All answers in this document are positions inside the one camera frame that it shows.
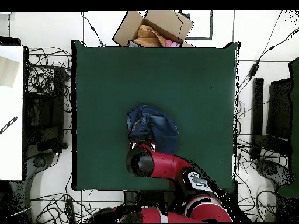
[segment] pink cloth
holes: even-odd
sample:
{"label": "pink cloth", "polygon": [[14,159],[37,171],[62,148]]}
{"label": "pink cloth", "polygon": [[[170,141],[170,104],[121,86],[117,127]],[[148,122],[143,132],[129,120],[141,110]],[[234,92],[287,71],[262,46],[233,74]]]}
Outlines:
{"label": "pink cloth", "polygon": [[180,44],[171,40],[165,40],[166,47],[179,47]]}

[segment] box flap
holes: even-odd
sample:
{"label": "box flap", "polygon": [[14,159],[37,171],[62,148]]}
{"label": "box flap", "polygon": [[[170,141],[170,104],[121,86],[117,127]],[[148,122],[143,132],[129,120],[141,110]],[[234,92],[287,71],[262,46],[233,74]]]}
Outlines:
{"label": "box flap", "polygon": [[196,47],[195,45],[191,45],[191,44],[189,44],[189,43],[187,43],[187,42],[183,42],[183,44],[182,44],[182,47]]}
{"label": "box flap", "polygon": [[174,10],[149,10],[145,18],[181,40],[187,37],[194,25],[191,20]]}
{"label": "box flap", "polygon": [[128,11],[113,36],[113,40],[120,46],[128,46],[128,41],[134,39],[136,30],[139,29],[142,21],[143,17],[138,11]]}

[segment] crumpled fabric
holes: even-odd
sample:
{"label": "crumpled fabric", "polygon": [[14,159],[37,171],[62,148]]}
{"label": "crumpled fabric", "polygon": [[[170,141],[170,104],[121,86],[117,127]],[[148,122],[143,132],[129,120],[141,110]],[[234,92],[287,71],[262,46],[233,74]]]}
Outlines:
{"label": "crumpled fabric", "polygon": [[179,131],[164,112],[148,105],[140,105],[128,113],[129,140],[152,140],[157,152],[175,154]]}

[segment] black cord plug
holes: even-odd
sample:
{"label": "black cord plug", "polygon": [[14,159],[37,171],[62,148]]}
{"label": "black cord plug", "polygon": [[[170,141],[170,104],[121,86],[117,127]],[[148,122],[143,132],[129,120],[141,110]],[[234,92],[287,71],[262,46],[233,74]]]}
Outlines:
{"label": "black cord plug", "polygon": [[249,81],[255,76],[256,72],[259,69],[259,61],[254,63],[249,71]]}

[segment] white floor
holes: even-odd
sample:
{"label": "white floor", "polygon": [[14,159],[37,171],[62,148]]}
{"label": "white floor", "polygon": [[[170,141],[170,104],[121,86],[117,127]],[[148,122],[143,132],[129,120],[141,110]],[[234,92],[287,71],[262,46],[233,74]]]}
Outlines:
{"label": "white floor", "polygon": [[[91,24],[96,29],[99,37],[107,46],[116,46],[112,37],[121,23],[126,12],[85,12],[85,16],[90,20]],[[197,11],[197,14],[203,15],[202,18],[194,17],[195,11],[192,12],[191,19],[201,20],[202,23],[195,23],[198,26],[207,27],[210,25],[207,14]],[[250,67],[259,58],[262,51],[265,49],[268,39],[273,30],[274,24],[280,14],[280,10],[214,10],[213,17],[213,38],[212,40],[188,40],[198,47],[223,47],[232,41],[241,42],[239,51],[239,82],[242,82],[249,72]],[[291,31],[299,26],[297,21],[298,15],[294,11],[283,11],[277,26],[270,39],[268,48],[274,44],[283,41]],[[204,29],[200,29],[202,33],[207,33]],[[8,15],[0,15],[0,36],[10,36],[21,39],[22,44],[29,48],[35,47],[58,47],[71,52],[70,41],[82,40],[87,46],[99,46],[98,39],[95,33],[91,30],[87,21],[82,20],[80,12],[39,12],[39,13],[12,13],[10,22]],[[264,101],[268,101],[268,91],[271,81],[289,78],[288,62],[299,57],[299,34],[295,34],[282,45],[270,50],[262,58],[260,68],[255,77],[264,78]],[[65,58],[55,57],[52,61],[65,61]],[[251,108],[251,88],[252,82],[249,82],[246,88],[239,95],[239,99],[246,107],[245,110]],[[264,105],[264,116],[267,113],[267,104]],[[242,134],[250,132],[250,116],[251,112],[246,113],[245,118],[241,120]],[[65,128],[69,128],[71,116],[65,114]],[[264,131],[266,128],[266,119],[264,119]],[[249,141],[248,136],[242,136],[240,139]],[[65,185],[67,184],[71,170],[71,133],[68,132],[65,136],[65,142],[69,144],[69,148],[60,154],[60,159],[54,167],[47,169],[45,172],[36,176],[33,185],[31,197],[32,199],[45,195],[64,193]],[[251,194],[255,198],[257,193],[263,190],[273,190],[270,182],[251,168],[246,163],[244,167],[240,167],[240,178],[245,181],[251,189]],[[238,178],[240,200],[249,197],[249,190]],[[72,191],[70,183],[67,187],[67,192],[77,201],[81,200],[81,193]],[[89,193],[82,193],[84,205],[89,209]],[[121,191],[93,191],[90,200],[92,208],[113,207],[123,202],[123,193]],[[259,200],[267,205],[275,206],[275,198],[271,194],[264,193],[259,197]],[[32,212],[34,218],[47,205],[47,201],[32,201]],[[256,214],[256,209],[252,209],[255,204],[251,199],[240,202],[241,208],[249,213]],[[77,212],[80,211],[80,206],[75,204]],[[255,221],[255,215],[248,215]],[[40,220],[46,221],[45,214]]]}

